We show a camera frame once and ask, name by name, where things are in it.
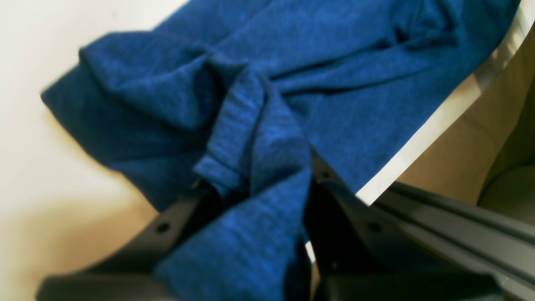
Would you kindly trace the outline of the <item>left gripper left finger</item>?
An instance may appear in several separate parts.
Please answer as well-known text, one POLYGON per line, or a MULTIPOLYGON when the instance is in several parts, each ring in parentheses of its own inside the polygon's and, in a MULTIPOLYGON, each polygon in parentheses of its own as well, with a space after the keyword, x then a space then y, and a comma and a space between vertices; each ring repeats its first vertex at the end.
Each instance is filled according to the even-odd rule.
POLYGON ((222 212, 214 187, 198 181, 135 238, 99 263, 66 275, 47 277, 38 301, 176 301, 153 276, 171 251, 222 212))

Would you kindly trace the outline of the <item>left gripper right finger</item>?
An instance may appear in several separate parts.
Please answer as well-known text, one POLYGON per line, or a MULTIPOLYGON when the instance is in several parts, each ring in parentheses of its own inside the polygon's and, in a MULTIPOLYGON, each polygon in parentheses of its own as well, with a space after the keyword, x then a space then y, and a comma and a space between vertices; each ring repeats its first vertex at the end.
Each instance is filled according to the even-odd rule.
POLYGON ((304 226, 319 270, 316 301, 501 301, 488 273, 462 268, 363 203, 315 151, 304 226))

